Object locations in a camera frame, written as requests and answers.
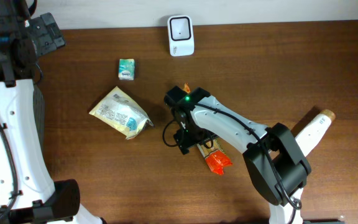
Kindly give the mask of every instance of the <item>orange object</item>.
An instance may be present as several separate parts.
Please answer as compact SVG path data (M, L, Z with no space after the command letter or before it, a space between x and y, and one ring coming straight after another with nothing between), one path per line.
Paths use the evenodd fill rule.
M190 93L190 87L187 83L185 83L185 87L183 87L183 91L187 92L187 93Z
M233 163L230 158L224 153L218 140L213 140L214 146L211 149L207 149L204 146L197 144L198 149L203 155L209 169L215 174L223 175L223 167L231 166Z

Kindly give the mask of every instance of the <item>wooden table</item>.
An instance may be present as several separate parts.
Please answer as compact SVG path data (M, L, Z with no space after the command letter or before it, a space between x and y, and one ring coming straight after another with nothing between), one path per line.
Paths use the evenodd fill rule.
M172 119L165 92L188 82L258 123L289 128L314 106L337 120L308 156L306 220L358 223L358 21L199 26L194 55L173 58L165 27L65 30L67 46L40 59L46 102L44 158L54 180L76 179L81 202L109 223L219 223L268 219L242 156L213 174L197 149L162 142ZM120 58L136 60L119 81ZM133 140L88 111L119 86L155 128ZM171 135L177 126L168 130Z

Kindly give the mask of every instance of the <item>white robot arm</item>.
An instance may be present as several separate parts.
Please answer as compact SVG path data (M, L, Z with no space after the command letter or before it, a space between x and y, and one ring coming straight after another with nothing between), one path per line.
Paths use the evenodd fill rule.
M12 172L6 147L0 135L0 207L11 203L15 186L12 173L16 173L19 194L11 207L16 211L33 208L35 203L39 206L47 206L48 200L56 197L55 184L45 166L35 127L33 97L34 84L31 79L17 80L16 86L10 88L6 87L4 82L0 82L0 124L3 128L0 131L6 136L16 170ZM75 181L71 180L70 183L74 188L78 188L78 185L75 186ZM75 195L78 197L78 203L70 202L77 204L74 210L77 209L78 213L73 216L73 223L102 224L102 219L93 216L80 205L79 192Z
M80 205L76 181L53 182L42 157L32 79L38 58L65 40L50 13L31 19L33 2L0 0L0 223L102 224Z
M262 142L275 151L277 149L280 152L285 151L282 153L284 155L279 155L278 159L275 159L274 166L275 169L277 167L280 176L282 175L280 181L284 183L286 189L290 189L290 200L300 202L306 176L311 172L304 157L320 142L335 118L334 113L324 110L294 138L282 124L268 128L266 125L250 121L226 108L214 96L202 89L186 95L176 86L167 93L164 101L171 107L175 120L181 126L181 130L174 135L174 138L184 154L194 144L202 144L208 139L219 136L243 154L252 183L269 202L270 224L303 223L300 209L294 209L290 203L287 203L278 184L272 182L276 181L271 173L273 168L266 166L268 162L265 155L261 153L261 147L255 148L255 146L261 145ZM296 147L285 149L285 146L293 148L295 144L299 148L298 152ZM273 183L273 187L267 190L269 182Z

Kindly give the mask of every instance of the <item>white panel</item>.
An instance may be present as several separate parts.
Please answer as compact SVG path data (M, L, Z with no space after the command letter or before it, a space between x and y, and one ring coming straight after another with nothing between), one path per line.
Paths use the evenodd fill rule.
M188 18L172 18L171 28L174 40L190 38L190 22Z
M296 190L296 192L290 197L291 200L294 200L295 198L301 199L302 192L303 188ZM270 209L270 219L268 220L269 224L287 224L290 222L293 208L289 203L287 203L284 207L269 203L268 207ZM303 219L301 217L301 211L297 210L292 224L302 223Z
M358 19L358 0L41 0L61 29L166 26L185 14L193 25Z
M49 176L41 153L33 111L34 84L31 79L16 80L16 86L6 88L0 82L0 123L14 159L18 189L13 209L32 206L35 200L46 202L55 186ZM7 205L12 191L12 174L6 150L0 137L0 205Z

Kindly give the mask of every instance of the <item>black cable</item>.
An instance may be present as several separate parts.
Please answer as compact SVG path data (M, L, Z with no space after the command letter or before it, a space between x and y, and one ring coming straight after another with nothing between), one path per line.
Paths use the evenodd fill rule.
M29 7L30 16L34 15L36 8L37 8L37 0L34 0L32 5Z
M274 166L274 163L273 163L273 160L272 158L270 157L270 154L269 154L269 151L267 150L265 144L262 143L262 141L260 140L259 136L254 132L254 130L250 127L248 127L246 124L244 124L240 119L236 118L235 116L227 113L227 112L224 112L224 111L221 111L219 109L216 109L216 108L212 108L210 106L206 106L206 105L202 105L202 104L199 104L199 103L189 103L189 104L192 104L192 105L195 105L195 106L200 106L200 107L204 107L206 109L209 109L211 111L214 111L214 112L217 112L217 113L221 113L223 115L226 115L228 117L230 117L231 119L237 121L242 127L244 127L251 135L253 135L253 137L256 138L257 140L257 143L260 144L260 146L262 147L262 150L265 154L265 156L267 157L267 160L268 160L268 163L270 164L270 166L272 167L272 170L273 170L273 173L274 173L274 176L277 180L277 183L278 183L278 186L280 187L280 190L281 190L281 193L283 194L283 196L285 197L285 199L288 201L288 203L296 210L300 210L302 208L302 204L301 204L301 201L298 200L299 202L299 206L295 205L295 202L292 201L290 199L290 197L288 196L287 194L287 191L285 190L284 188L284 185L283 185L283 182L281 181L281 177L280 177L280 174L278 174L275 166Z
M15 163L14 163L14 160L13 160L11 148L9 147L9 143L8 143L7 137L6 137L5 132L4 132L4 128L2 127L1 124L0 124L0 135L1 135L1 139L2 139L2 141L4 143L4 146L5 146L6 155L7 155L7 158L9 160L9 165L11 167L12 179L13 179L13 193L12 193L12 197L10 198L11 201L9 202L9 205L7 206L5 211L0 215L0 222L1 222L3 219L5 219L9 215L9 212L12 210L12 207L16 202L16 197L19 194L19 189L18 189L19 186L18 186L18 183L17 183L16 167L15 167Z
M44 79L44 73L42 72L42 69L40 68L40 66L38 65L38 63L35 63L35 66L38 68L38 70L40 71L40 79L38 79L38 81L35 83L36 85L38 85L39 83L41 83L41 81Z
M162 131L162 140L164 141L165 145L168 146L168 147L175 147L175 146L179 146L182 144L183 140L185 139L185 130L183 130L182 127L180 127L181 129L181 139L180 139L180 142L174 144L174 145L170 145L166 142L165 140L165 131L167 130L168 126L172 124L172 122L174 122L175 119L171 120L170 122L168 122L168 124L165 126L164 130Z
M204 141L203 141L203 146L204 146L205 148L207 148L207 149L211 149L212 147L214 147L214 140L212 139L211 133L209 133L208 130L205 130L205 131L206 131L206 134L207 134L208 137L209 137L209 141L211 142L211 146L208 147L208 146L206 145L206 142L204 142Z
M295 203L297 203L297 204L301 204L301 201L299 200L299 199L294 199L294 201L295 201ZM290 219L290 221L288 222L288 224L292 224L293 223L293 221L295 220L295 215L296 215L296 209L295 208L293 208L292 209L292 214L291 214L291 219Z

